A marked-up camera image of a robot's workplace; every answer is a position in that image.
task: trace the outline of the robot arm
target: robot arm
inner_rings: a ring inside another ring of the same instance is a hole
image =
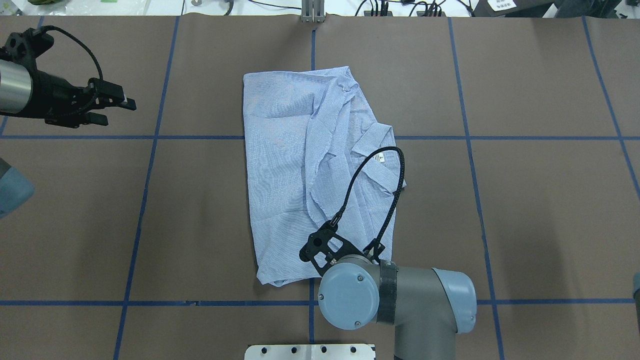
[[[360,252],[336,233],[338,222],[358,173],[375,154],[385,150],[399,155],[398,186],[380,233]],[[396,327],[396,360],[453,360],[456,334],[470,332],[476,324],[477,300],[471,279],[461,272],[398,267],[380,259],[385,249],[380,239],[403,183],[400,149],[385,147],[371,153],[353,174],[342,208],[309,236],[300,249],[300,259],[311,262],[322,276],[318,303],[332,325],[355,330],[375,319]],[[334,238],[342,243],[336,251],[329,246]],[[323,266],[316,261],[320,253],[326,260]]]
[[[99,78],[87,86],[38,70],[36,58],[54,43],[48,31],[58,31],[78,43],[93,59]],[[136,102],[124,95],[122,86],[102,78],[93,53],[76,37],[56,26],[29,28],[12,33],[0,48],[0,115],[44,119],[46,124],[77,128],[83,124],[109,124],[107,117],[92,110],[117,106],[135,110]],[[0,218],[27,201],[33,185],[16,168],[0,158]]]

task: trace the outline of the metal stand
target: metal stand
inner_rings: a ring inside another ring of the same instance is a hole
[[[302,0],[302,22],[324,22],[324,0]]]

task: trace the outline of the cable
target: cable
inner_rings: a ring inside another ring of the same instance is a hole
[[[471,0],[469,0],[469,5],[467,5],[462,0],[456,0],[456,1],[461,3],[465,7],[465,9],[467,9],[467,11],[469,12],[469,15],[471,15],[472,17],[474,16],[474,9],[471,7]]]
[[[95,64],[95,68],[96,68],[96,70],[98,70],[98,78],[101,81],[104,80],[103,77],[102,77],[102,68],[100,68],[100,64],[98,63],[98,59],[96,59],[95,55],[91,52],[91,50],[89,50],[89,48],[86,45],[84,45],[82,43],[82,41],[78,40],[78,38],[76,38],[75,36],[71,35],[67,31],[65,31],[64,29],[61,29],[61,28],[59,28],[57,26],[46,25],[46,26],[42,26],[38,30],[41,31],[42,33],[46,33],[46,32],[51,31],[51,30],[57,31],[57,32],[59,32],[59,33],[61,33],[63,35],[66,35],[69,39],[73,40],[75,43],[80,45],[87,52],[87,54],[89,54],[89,56],[91,56],[91,59],[93,60],[93,63]],[[71,111],[70,113],[66,113],[66,114],[51,115],[51,117],[56,119],[56,118],[68,117],[68,116],[80,114],[80,113],[84,112],[85,110],[87,110],[91,105],[93,105],[97,98],[98,98],[98,90],[96,88],[94,88],[94,92],[93,92],[93,96],[91,97],[91,100],[89,100],[82,108],[79,108],[78,110]]]
[[[272,6],[274,8],[302,10],[302,8],[297,8],[295,6],[282,6],[282,5],[267,4],[267,3],[261,3],[260,1],[256,1],[256,0],[249,0],[249,2],[250,3],[254,3],[254,4],[265,5],[265,6]]]
[[[227,9],[227,12],[224,14],[224,16],[229,16],[229,14],[231,14],[231,10],[234,9],[234,0],[229,1],[229,8]]]
[[[382,224],[382,227],[380,228],[380,232],[378,233],[378,235],[376,236],[375,239],[372,240],[372,242],[370,244],[368,244],[365,247],[364,252],[366,253],[368,250],[367,249],[373,249],[374,251],[374,259],[379,260],[378,256],[379,254],[377,253],[377,247],[375,245],[380,244],[380,241],[382,240],[382,236],[385,234],[385,230],[387,230],[387,226],[389,225],[389,222],[391,221],[391,218],[393,217],[394,211],[396,210],[396,205],[398,203],[398,199],[400,199],[400,193],[402,192],[402,185],[404,183],[404,154],[402,152],[402,150],[400,150],[400,148],[396,147],[396,146],[387,146],[387,147],[382,147],[372,153],[369,154],[369,156],[367,156],[363,162],[360,164],[360,166],[358,167],[358,169],[356,170],[355,173],[353,173],[353,176],[351,177],[351,182],[349,183],[349,188],[347,189],[347,195],[344,197],[344,203],[342,204],[342,207],[338,210],[338,212],[333,216],[333,218],[331,219],[330,225],[331,226],[337,226],[338,222],[340,221],[340,218],[342,218],[342,214],[344,213],[344,211],[347,208],[347,202],[349,201],[349,195],[351,194],[351,189],[353,187],[353,184],[356,181],[356,178],[358,177],[358,174],[360,173],[360,171],[362,170],[362,168],[364,168],[364,165],[367,164],[367,162],[369,160],[371,160],[371,158],[373,158],[376,154],[383,152],[383,151],[395,151],[398,153],[398,157],[400,158],[400,175],[398,177],[398,186],[394,192],[394,200],[391,202],[391,207],[389,207],[389,212],[387,213],[387,217],[385,219],[385,222]]]
[[[423,4],[424,5],[424,12],[427,12],[427,9],[429,8],[429,4],[427,4],[426,1],[418,1],[417,3],[415,3],[413,5],[413,8],[411,9],[411,12],[409,13],[409,16],[413,15],[413,11],[415,10],[415,8],[420,5]]]
[[[362,2],[360,3],[360,6],[358,6],[358,9],[356,10],[356,14],[354,16],[358,16],[358,13],[360,12],[360,9],[362,9],[362,5],[364,5],[364,3],[366,3],[367,0],[362,0]]]

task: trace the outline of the cylindrical robot wrist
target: cylindrical robot wrist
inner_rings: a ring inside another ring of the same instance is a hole
[[[33,81],[25,67],[0,60],[0,111],[19,113],[31,99]]]

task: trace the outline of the paper sign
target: paper sign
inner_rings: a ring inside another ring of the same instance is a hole
[[[489,2],[489,6],[491,6],[491,8],[495,12],[516,7],[516,3],[514,3],[513,0],[487,0],[487,1]]]

